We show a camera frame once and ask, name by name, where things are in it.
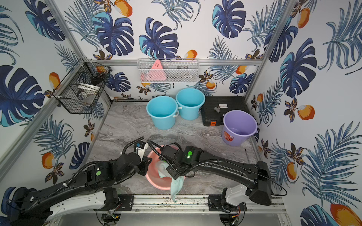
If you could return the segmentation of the pink plastic bucket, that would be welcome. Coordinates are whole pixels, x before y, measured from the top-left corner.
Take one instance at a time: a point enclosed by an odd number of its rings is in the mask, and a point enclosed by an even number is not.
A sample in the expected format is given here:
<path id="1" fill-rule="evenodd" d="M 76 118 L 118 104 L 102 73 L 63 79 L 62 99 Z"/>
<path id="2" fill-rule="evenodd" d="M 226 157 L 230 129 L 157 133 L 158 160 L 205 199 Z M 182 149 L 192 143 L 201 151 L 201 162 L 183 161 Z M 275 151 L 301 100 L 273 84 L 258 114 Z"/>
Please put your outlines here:
<path id="1" fill-rule="evenodd" d="M 172 182 L 179 182 L 182 177 L 174 180 L 171 174 L 167 171 L 169 164 L 165 161 L 161 161 L 154 151 L 151 151 L 148 154 L 148 158 L 151 158 L 152 161 L 148 166 L 146 174 L 147 180 L 157 189 L 170 191 L 172 188 Z"/>

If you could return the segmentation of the light teal cloth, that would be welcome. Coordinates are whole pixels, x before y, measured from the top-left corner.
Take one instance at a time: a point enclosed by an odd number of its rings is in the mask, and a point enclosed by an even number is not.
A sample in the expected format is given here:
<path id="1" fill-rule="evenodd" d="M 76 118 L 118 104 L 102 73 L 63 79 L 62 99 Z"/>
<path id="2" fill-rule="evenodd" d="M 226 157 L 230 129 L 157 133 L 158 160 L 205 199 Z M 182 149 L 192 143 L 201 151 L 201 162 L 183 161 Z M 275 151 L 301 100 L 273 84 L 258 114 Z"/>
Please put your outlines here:
<path id="1" fill-rule="evenodd" d="M 174 179 L 171 176 L 171 174 L 167 171 L 167 167 L 169 167 L 169 164 L 167 164 L 164 161 L 160 161 L 156 164 L 156 169 L 158 171 L 159 177 L 162 179 L 165 179 L 165 178 L 171 179 L 171 185 L 170 185 L 171 199 L 173 202 L 176 203 L 177 202 L 176 196 L 183 187 L 185 177 L 179 176 L 179 178 Z"/>

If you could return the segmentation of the purple plastic bucket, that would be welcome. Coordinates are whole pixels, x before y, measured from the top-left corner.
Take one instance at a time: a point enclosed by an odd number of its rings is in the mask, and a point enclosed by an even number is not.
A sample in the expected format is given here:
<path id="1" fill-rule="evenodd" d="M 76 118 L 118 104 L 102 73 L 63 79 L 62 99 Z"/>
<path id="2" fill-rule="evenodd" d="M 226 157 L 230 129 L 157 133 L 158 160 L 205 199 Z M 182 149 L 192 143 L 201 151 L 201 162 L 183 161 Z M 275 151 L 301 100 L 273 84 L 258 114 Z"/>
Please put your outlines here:
<path id="1" fill-rule="evenodd" d="M 223 118 L 222 139 L 229 146 L 241 146 L 256 131 L 257 122 L 247 112 L 232 110 Z"/>

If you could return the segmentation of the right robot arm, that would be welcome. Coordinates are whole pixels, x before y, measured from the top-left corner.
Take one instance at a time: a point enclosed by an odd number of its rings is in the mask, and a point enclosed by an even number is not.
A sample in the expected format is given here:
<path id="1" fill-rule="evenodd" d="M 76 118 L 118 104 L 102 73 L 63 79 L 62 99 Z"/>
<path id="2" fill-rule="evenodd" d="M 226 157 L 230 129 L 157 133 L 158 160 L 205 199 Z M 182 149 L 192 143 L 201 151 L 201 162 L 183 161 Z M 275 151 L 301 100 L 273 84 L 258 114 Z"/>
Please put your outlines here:
<path id="1" fill-rule="evenodd" d="M 168 164 L 166 171 L 174 180 L 190 177 L 191 172 L 211 173 L 238 183 L 225 189 L 222 194 L 223 201 L 228 205 L 237 206 L 246 201 L 263 206 L 272 204 L 275 196 L 272 186 L 279 184 L 271 179 L 268 165 L 263 161 L 240 163 L 193 146 L 182 150 L 170 145 L 160 146 L 151 140 L 147 143 L 159 160 Z"/>

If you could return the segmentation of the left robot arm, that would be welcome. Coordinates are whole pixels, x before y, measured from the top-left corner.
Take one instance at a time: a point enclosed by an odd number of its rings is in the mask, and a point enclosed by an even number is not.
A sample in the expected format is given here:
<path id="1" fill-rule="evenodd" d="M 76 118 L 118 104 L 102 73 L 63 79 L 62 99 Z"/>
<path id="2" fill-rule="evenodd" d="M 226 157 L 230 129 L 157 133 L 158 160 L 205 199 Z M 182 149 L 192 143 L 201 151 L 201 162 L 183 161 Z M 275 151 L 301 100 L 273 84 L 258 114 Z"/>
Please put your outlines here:
<path id="1" fill-rule="evenodd" d="M 70 179 L 51 187 L 36 190 L 9 187 L 1 203 L 2 226 L 42 226 L 56 215 L 55 208 L 76 196 L 99 193 L 104 199 L 100 210 L 107 211 L 119 204 L 118 185 L 144 170 L 146 161 L 138 155 L 140 137 L 125 146 L 121 155 L 109 161 L 93 161 L 81 167 Z"/>

